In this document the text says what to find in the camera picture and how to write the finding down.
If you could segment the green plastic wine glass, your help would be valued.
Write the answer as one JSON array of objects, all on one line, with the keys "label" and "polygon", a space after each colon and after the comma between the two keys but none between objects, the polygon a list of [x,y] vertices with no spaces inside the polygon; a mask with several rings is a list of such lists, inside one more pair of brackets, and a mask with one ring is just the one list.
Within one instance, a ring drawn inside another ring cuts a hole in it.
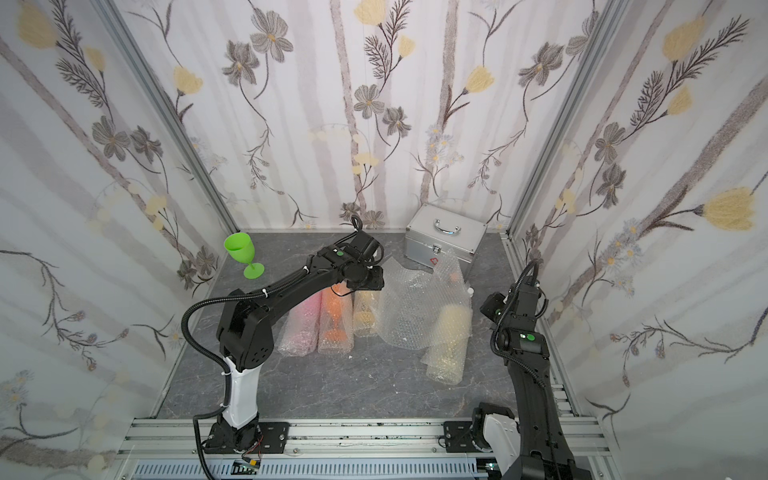
[{"label": "green plastic wine glass", "polygon": [[243,275],[246,279],[255,280],[264,274],[264,265],[254,261],[255,247],[248,233],[229,235],[224,241],[224,247],[233,260],[245,266]]}]

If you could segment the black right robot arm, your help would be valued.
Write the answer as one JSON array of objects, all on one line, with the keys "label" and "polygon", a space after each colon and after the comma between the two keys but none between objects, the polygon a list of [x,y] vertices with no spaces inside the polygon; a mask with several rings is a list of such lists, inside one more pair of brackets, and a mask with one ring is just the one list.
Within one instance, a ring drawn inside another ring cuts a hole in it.
[{"label": "black right robot arm", "polygon": [[550,350],[545,337],[535,331],[538,282],[521,280],[504,296],[490,295],[481,312],[494,321],[492,353],[507,368],[517,406],[520,447],[504,470],[504,479],[590,479],[589,470],[577,465],[563,432],[551,387]]}]

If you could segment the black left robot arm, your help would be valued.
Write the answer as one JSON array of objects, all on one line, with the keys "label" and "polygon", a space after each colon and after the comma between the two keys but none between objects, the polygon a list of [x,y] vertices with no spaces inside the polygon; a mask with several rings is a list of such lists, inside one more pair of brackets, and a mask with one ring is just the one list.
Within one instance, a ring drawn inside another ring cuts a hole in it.
[{"label": "black left robot arm", "polygon": [[312,295],[343,283],[352,291],[384,287],[383,246],[358,230],[307,257],[287,277],[248,294],[234,291],[222,312],[216,338],[227,366],[229,396],[222,417],[240,430],[258,417],[261,366],[274,350],[272,327]]}]

